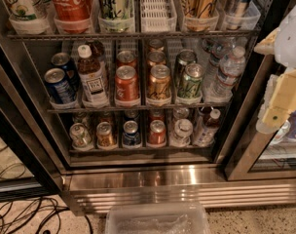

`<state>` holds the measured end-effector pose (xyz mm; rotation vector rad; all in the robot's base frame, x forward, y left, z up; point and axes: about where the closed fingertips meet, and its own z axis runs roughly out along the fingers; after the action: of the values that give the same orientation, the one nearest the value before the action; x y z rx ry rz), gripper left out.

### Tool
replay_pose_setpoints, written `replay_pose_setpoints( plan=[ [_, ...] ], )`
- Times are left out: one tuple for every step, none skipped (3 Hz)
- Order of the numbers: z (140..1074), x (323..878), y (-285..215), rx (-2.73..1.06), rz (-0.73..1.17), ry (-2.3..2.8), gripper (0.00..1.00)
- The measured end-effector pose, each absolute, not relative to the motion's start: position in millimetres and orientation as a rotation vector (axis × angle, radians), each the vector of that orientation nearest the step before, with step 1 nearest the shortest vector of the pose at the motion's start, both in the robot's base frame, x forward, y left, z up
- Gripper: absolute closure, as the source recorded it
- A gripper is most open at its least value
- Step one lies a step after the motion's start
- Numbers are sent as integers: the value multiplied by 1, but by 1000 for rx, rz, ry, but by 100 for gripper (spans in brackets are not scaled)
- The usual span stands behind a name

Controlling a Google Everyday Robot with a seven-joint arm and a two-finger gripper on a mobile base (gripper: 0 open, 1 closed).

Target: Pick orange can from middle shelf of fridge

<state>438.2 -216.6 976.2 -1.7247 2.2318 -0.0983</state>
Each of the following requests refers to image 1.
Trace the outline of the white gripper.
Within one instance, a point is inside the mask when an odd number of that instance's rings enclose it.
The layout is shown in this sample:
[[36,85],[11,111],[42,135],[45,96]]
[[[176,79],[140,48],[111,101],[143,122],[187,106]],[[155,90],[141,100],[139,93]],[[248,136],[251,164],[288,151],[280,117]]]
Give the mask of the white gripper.
[[[279,28],[269,33],[254,47],[261,55],[273,55]],[[264,102],[258,113],[256,130],[271,134],[279,129],[289,113],[296,110],[296,69],[280,76],[271,75],[264,94]]]

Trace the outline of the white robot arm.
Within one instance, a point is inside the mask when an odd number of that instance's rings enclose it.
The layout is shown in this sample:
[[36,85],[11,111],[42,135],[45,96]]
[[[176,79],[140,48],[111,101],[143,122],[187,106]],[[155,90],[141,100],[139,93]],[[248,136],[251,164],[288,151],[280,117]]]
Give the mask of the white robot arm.
[[296,110],[296,5],[265,39],[254,47],[261,55],[274,55],[286,70],[271,75],[258,113],[256,130],[262,134],[276,132]]

